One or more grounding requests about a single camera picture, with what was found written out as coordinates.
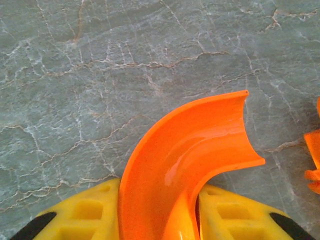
curved orange ramp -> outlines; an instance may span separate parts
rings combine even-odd
[[[317,101],[317,111],[320,117],[320,97]],[[308,184],[309,188],[317,194],[320,194],[320,129],[306,133],[304,140],[310,151],[311,157],[314,161],[316,170],[307,170],[304,177],[308,180],[314,181]]]
[[[159,120],[141,139],[119,187],[122,240],[199,240],[196,200],[213,176],[264,164],[245,131],[248,91],[206,97]]]

gray marble surface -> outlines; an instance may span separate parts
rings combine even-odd
[[[166,113],[244,89],[247,133],[266,165],[210,183],[320,238],[303,141],[320,128],[319,0],[3,0],[0,11],[0,239],[121,177]]]

orange chute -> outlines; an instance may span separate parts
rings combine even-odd
[[[317,111],[320,117],[320,97],[317,102]],[[320,129],[306,133],[304,140],[309,148],[316,170],[307,170],[304,173],[306,179],[312,180],[308,184],[309,188],[317,194],[320,194]]]
[[[264,164],[245,131],[248,91],[195,100],[159,120],[133,151],[119,187],[122,240],[199,240],[196,200],[213,176]]]

